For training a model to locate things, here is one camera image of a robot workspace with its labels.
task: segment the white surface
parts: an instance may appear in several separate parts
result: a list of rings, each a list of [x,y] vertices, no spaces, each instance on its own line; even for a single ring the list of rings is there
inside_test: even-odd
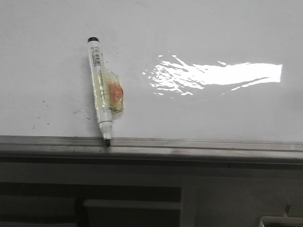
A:
[[[114,137],[302,142],[302,12],[300,0],[3,0],[0,134],[100,136],[96,36],[125,91]]]

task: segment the barcode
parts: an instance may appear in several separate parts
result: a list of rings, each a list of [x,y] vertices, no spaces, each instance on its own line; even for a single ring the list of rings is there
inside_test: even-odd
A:
[[[93,62],[94,62],[94,66],[101,66],[101,51],[99,47],[92,47],[92,53],[93,53]]]

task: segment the plastic wrapper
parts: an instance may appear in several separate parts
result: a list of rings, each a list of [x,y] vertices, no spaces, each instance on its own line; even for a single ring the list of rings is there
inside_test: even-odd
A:
[[[112,114],[120,113],[124,110],[123,103],[123,88],[121,86],[119,77],[108,69],[102,73],[102,78],[106,82],[109,92],[109,106]]]

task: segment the whiteboard marker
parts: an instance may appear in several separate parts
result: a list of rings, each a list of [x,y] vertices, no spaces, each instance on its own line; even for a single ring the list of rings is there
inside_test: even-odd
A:
[[[97,38],[91,37],[87,41],[89,49],[89,64],[94,89],[95,109],[99,128],[103,134],[104,142],[110,146],[112,131],[112,112],[109,107],[108,85],[102,78],[104,62],[101,45]]]

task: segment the metal ledge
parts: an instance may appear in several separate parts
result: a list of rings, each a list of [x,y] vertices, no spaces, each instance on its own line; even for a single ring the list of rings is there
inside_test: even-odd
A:
[[[303,143],[0,136],[1,157],[114,158],[303,165]]]

